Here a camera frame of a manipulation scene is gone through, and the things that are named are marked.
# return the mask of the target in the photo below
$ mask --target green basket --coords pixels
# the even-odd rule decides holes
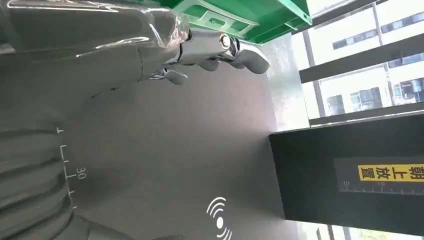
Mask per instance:
[[[306,0],[155,0],[183,13],[195,27],[214,29],[254,44],[312,24]]]

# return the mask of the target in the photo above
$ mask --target screw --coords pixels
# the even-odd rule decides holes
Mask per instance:
[[[231,44],[231,38],[225,33],[221,33],[219,36],[219,43],[221,44],[221,47],[225,50],[230,48]]]

